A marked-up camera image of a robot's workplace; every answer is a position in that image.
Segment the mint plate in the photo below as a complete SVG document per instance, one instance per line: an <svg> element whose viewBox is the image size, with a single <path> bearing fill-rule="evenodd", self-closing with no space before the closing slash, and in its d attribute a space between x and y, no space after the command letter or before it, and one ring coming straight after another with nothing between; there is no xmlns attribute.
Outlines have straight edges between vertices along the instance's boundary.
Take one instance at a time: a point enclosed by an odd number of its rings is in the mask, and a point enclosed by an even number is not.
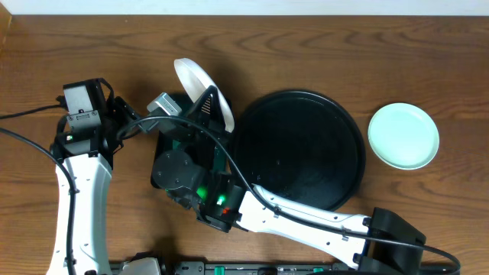
<svg viewBox="0 0 489 275"><path fill-rule="evenodd" d="M439 150L439 130L421 108L392 103L378 109L368 125L368 141L385 164L400 170L428 165Z"/></svg>

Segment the green scrub sponge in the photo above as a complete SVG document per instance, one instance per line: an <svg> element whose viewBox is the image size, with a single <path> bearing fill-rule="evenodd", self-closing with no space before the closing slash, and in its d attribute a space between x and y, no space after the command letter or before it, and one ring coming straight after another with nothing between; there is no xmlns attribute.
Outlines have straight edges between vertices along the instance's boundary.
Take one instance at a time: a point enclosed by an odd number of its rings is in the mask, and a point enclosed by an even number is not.
<svg viewBox="0 0 489 275"><path fill-rule="evenodd" d="M172 144L172 148L174 150L178 149L180 146L180 142L179 141L173 141L173 144Z"/></svg>

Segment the white pinkish plate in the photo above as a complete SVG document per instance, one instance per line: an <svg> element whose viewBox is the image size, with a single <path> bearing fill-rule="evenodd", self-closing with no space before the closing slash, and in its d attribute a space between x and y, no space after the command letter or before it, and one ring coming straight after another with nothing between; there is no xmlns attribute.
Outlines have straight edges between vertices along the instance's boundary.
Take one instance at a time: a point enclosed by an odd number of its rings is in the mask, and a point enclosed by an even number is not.
<svg viewBox="0 0 489 275"><path fill-rule="evenodd" d="M209 74L200 65L189 58L174 60L173 65L177 77L193 102L196 102L210 86L217 88L219 106L222 111L225 130L228 133L232 133L235 129L234 115L232 114L232 110L225 97L221 93L221 90L214 83Z"/></svg>

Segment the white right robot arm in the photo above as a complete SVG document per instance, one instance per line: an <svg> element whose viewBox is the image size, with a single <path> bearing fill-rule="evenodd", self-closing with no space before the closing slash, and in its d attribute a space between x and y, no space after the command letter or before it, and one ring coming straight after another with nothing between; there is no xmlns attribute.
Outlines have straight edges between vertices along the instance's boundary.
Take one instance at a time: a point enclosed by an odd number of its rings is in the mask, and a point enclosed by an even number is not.
<svg viewBox="0 0 489 275"><path fill-rule="evenodd" d="M233 120L214 86L147 107L160 132L151 182L205 225L306 244L365 274L418 274L425 236L400 216L341 214L360 186L365 146L331 99L286 90Z"/></svg>

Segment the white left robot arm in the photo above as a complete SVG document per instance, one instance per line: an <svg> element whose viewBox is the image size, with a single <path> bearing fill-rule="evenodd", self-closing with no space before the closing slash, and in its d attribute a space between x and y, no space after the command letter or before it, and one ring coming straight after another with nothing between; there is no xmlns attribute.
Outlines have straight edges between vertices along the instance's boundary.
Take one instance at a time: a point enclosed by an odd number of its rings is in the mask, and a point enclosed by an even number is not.
<svg viewBox="0 0 489 275"><path fill-rule="evenodd" d="M121 98L69 97L50 152L57 161L57 232L49 274L111 274L106 203L117 131L135 119Z"/></svg>

